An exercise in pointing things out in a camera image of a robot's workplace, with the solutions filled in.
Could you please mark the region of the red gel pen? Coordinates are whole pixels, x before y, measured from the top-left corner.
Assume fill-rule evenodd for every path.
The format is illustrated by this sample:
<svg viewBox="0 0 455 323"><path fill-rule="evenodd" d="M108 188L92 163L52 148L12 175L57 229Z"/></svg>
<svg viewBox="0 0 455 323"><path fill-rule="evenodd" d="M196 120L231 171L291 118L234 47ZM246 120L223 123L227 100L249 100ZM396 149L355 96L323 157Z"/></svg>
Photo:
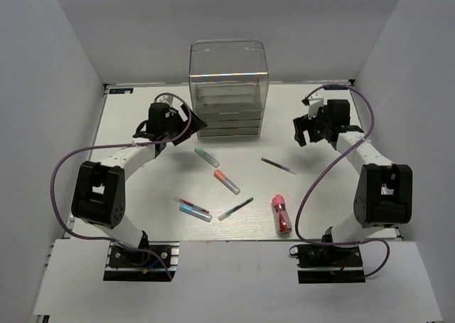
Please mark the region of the red gel pen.
<svg viewBox="0 0 455 323"><path fill-rule="evenodd" d="M199 210L199 211L202 211L202 212L204 212L204 213L210 213L208 210L206 210L206 209L204 209L204 208L202 208L202 207L200 207L200 206L197 206L197 205L195 205L194 203L191 203L190 201L187 201L187 200L185 200L185 199L183 199L183 198L179 198L179 197L175 197L175 196L174 196L173 200L174 200L174 201L177 201L177 202L179 202L179 203L184 203L184 204L186 204L186 205L188 205L188 206L190 206L190 207L192 207L192 208L194 208L194 209L197 209L197 210Z"/></svg>

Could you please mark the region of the green gel pen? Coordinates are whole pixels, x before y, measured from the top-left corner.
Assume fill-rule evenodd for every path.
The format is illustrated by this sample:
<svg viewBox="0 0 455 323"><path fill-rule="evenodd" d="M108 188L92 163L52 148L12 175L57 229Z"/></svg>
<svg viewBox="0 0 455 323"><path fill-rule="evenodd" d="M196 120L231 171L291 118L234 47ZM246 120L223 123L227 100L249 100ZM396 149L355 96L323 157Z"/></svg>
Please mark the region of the green gel pen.
<svg viewBox="0 0 455 323"><path fill-rule="evenodd" d="M251 197L249 199L247 199L246 201L243 201L242 203L236 205L234 208L231 208L230 210L224 212L223 214L221 214L220 216L218 216L218 220L219 221L223 221L225 220L227 217L231 216L234 212L238 211L239 209L243 208L244 206L246 206L247 204L253 202L254 199Z"/></svg>

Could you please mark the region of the clear acrylic drawer organizer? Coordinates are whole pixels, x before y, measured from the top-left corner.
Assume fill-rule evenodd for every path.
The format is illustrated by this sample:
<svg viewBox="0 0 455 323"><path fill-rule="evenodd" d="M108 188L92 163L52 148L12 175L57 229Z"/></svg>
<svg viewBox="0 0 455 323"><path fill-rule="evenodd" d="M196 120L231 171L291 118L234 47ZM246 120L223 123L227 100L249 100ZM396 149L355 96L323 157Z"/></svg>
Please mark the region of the clear acrylic drawer organizer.
<svg viewBox="0 0 455 323"><path fill-rule="evenodd" d="M207 124L199 139L259 137L269 68L258 40L199 40L191 44L188 84L193 112Z"/></svg>

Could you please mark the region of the pink cap refill tube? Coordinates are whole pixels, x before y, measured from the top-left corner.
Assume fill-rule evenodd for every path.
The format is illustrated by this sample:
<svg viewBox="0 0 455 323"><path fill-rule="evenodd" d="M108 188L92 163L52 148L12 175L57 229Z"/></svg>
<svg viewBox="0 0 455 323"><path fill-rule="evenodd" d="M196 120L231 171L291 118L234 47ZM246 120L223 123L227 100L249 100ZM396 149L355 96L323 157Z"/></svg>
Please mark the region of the pink cap refill tube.
<svg viewBox="0 0 455 323"><path fill-rule="evenodd" d="M275 216L275 226L279 234L290 234L292 231L292 223L286 210L284 197L277 194L272 199L272 208Z"/></svg>

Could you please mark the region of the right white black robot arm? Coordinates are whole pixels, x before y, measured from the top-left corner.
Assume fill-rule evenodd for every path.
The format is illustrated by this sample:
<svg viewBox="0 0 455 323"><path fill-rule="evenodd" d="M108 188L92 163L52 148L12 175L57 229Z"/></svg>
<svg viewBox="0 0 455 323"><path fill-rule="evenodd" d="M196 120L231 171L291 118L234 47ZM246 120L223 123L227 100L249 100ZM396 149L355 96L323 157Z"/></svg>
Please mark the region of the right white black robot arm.
<svg viewBox="0 0 455 323"><path fill-rule="evenodd" d="M357 244L385 228L409 223L412 217L410 166L396 164L384 157L358 126L350 123L350 103L317 97L303 100L306 115L293 120L294 139L299 146L327 141L358 173L353 212L341 223L330 227L328 243L321 247L322 259L337 265L347 256L344 246Z"/></svg>

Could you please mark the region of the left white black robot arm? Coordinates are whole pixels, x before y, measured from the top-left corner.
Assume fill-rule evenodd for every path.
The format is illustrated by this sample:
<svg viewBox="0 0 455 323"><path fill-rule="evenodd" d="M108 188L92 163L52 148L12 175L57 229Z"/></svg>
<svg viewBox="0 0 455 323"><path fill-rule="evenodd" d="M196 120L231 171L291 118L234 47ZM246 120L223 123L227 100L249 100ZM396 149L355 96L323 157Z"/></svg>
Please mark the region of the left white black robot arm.
<svg viewBox="0 0 455 323"><path fill-rule="evenodd" d="M187 106L181 105L181 109L186 120L168 103L153 102L148 119L133 134L148 144L132 142L102 161L82 163L79 169L72 215L100 229L113 243L127 246L125 255L134 265L149 260L150 247L146 233L126 215L126 181L157 158L169 142L176 146L207 127Z"/></svg>

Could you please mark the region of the purple gel pen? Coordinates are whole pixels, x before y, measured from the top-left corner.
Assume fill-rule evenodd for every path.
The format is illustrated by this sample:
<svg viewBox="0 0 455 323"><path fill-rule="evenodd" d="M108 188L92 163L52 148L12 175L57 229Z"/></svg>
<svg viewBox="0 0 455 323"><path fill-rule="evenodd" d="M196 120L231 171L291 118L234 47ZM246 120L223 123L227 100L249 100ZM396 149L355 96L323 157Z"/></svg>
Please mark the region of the purple gel pen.
<svg viewBox="0 0 455 323"><path fill-rule="evenodd" d="M283 171L285 171L285 172L288 172L288 173L290 173L290 174L296 175L296 172L295 172L295 171L291 170L291 169L290 169L289 167L287 167L287 166L284 166L284 165L281 165L281 164L279 164L279 163L276 163L275 161L272 161L272 160L270 160L270 159L266 159L266 158L264 158L264 157L261 158L261 161L264 162L264 163L267 163L267 164L269 164L269 165L272 165L272 166L274 166L274 167L276 167L276 168L279 168L279 169L281 169L281 170L283 170Z"/></svg>

